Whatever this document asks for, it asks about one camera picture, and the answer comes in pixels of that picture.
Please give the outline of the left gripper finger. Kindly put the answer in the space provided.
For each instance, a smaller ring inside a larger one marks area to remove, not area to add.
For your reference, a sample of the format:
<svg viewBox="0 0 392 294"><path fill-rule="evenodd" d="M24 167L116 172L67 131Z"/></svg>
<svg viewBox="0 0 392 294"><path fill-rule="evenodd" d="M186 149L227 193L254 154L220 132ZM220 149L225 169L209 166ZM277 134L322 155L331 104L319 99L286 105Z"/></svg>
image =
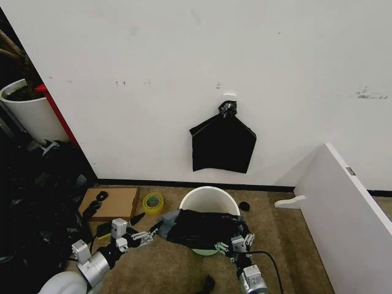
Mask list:
<svg viewBox="0 0 392 294"><path fill-rule="evenodd" d="M131 234L131 247L142 247L146 246L153 241L155 234L159 231L162 226L162 221L154 224L147 232L137 232Z"/></svg>
<svg viewBox="0 0 392 294"><path fill-rule="evenodd" d="M127 221L126 232L127 233L137 233L137 231L133 228L133 226L136 225L144 216L145 216L145 213L141 213L141 214L138 214L138 215L132 217L129 221Z"/></svg>

